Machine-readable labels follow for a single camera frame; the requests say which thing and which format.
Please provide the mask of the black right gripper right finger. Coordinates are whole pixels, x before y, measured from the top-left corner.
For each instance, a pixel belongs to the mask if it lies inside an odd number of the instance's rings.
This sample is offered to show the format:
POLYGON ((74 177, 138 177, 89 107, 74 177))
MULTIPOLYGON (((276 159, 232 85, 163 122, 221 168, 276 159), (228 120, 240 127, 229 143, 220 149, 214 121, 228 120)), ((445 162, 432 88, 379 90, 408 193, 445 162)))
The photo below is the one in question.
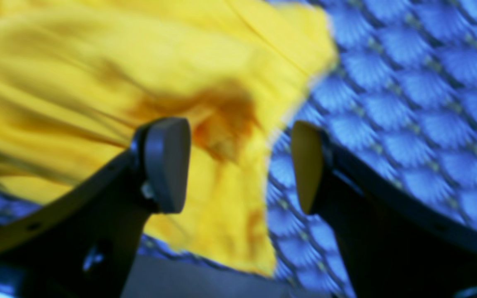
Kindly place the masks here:
POLYGON ((333 229, 357 297, 477 298, 477 231, 396 188, 310 123, 294 123, 291 156, 300 207, 333 229))

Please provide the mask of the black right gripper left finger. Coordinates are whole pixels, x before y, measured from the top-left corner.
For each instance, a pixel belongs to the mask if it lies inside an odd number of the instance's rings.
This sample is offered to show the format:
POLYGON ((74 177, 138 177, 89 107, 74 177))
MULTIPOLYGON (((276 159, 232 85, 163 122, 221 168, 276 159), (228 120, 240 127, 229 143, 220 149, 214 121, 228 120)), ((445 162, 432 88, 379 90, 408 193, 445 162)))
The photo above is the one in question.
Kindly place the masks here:
POLYGON ((153 121, 76 188, 0 226, 0 292, 119 298, 149 217, 184 208, 190 148, 187 119, 153 121))

